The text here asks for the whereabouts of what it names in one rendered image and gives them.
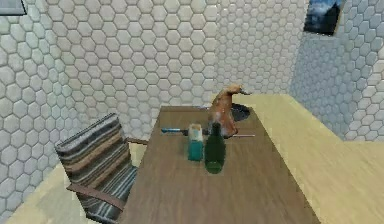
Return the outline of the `teal bottle with cream cap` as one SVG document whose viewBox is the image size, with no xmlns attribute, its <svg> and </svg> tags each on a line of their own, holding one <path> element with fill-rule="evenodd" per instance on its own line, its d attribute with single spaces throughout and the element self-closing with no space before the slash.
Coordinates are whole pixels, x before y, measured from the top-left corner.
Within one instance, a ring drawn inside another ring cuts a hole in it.
<svg viewBox="0 0 384 224">
<path fill-rule="evenodd" d="M 200 124 L 190 124 L 188 128 L 188 159 L 201 161 L 203 157 L 203 134 Z"/>
</svg>

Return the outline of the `dark green bottle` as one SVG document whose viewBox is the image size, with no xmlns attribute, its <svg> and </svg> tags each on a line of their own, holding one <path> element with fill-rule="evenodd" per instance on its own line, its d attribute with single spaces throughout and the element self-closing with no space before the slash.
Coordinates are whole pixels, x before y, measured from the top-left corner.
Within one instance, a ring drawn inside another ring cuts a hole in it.
<svg viewBox="0 0 384 224">
<path fill-rule="evenodd" d="M 225 162 L 226 145 L 221 133 L 221 124 L 212 124 L 211 133 L 205 145 L 204 163 L 206 170 L 211 174 L 222 171 Z"/>
</svg>

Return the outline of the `black round dish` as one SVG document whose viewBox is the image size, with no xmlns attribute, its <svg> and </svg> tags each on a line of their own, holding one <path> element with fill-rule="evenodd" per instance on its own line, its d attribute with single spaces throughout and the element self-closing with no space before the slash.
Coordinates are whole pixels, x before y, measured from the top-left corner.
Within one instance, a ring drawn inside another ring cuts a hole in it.
<svg viewBox="0 0 384 224">
<path fill-rule="evenodd" d="M 237 103 L 232 104 L 231 112 L 235 122 L 245 120 L 250 115 L 250 110 L 247 106 Z"/>
</svg>

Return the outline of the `brown wooden table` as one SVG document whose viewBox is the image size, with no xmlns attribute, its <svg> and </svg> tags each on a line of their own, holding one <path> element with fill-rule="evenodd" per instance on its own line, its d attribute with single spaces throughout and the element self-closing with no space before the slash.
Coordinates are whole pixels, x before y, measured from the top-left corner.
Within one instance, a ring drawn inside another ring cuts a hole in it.
<svg viewBox="0 0 384 224">
<path fill-rule="evenodd" d="M 119 224 L 321 224 L 254 112 L 226 143 L 214 175 L 187 156 L 187 138 L 161 128 L 207 123 L 188 106 L 160 109 Z"/>
</svg>

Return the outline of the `dark framed wall picture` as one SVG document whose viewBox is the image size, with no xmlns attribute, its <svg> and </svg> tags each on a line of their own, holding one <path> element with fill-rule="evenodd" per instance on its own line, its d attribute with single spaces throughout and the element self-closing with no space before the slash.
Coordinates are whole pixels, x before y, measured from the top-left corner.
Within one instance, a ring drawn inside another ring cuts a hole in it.
<svg viewBox="0 0 384 224">
<path fill-rule="evenodd" d="M 342 6 L 343 0 L 309 0 L 304 31 L 332 36 Z"/>
</svg>

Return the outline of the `grey framed wall picture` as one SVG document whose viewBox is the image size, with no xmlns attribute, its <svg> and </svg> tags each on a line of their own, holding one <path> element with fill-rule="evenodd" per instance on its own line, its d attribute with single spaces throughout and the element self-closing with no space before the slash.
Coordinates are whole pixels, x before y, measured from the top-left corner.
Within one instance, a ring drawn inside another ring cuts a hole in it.
<svg viewBox="0 0 384 224">
<path fill-rule="evenodd" d="M 21 16 L 26 14 L 23 0 L 0 0 L 0 16 Z"/>
</svg>

